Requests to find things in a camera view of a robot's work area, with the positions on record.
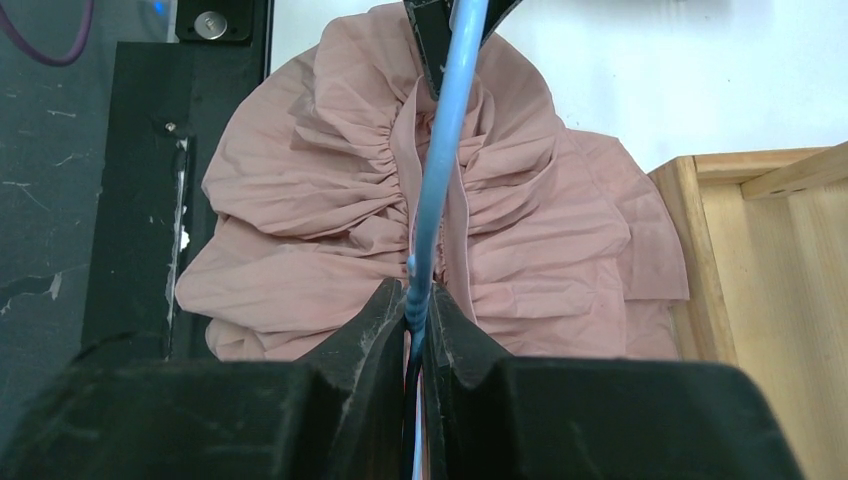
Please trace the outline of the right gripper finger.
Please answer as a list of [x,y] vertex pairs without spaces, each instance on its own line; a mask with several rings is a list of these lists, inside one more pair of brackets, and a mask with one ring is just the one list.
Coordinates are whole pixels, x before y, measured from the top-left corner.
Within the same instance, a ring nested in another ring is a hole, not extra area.
[[715,363],[516,356],[431,296],[433,479],[799,479],[766,399]]
[[292,362],[87,354],[33,402],[5,479],[398,479],[403,289]]

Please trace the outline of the pink garment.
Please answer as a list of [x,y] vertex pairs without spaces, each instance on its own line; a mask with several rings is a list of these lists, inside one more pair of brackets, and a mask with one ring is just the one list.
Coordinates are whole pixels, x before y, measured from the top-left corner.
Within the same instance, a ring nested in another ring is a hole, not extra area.
[[[331,21],[238,107],[203,189],[218,221],[176,285],[223,360],[292,360],[405,279],[435,105],[400,4]],[[538,70],[484,44],[435,279],[511,353],[674,359],[689,296],[651,180],[567,128]]]

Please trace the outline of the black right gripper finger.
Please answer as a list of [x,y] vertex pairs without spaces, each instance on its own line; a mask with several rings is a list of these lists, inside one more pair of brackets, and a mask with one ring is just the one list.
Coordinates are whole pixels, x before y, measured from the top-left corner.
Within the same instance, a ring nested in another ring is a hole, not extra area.
[[440,96],[450,41],[451,0],[403,0],[431,98]]
[[485,44],[502,21],[522,0],[488,0],[481,43]]

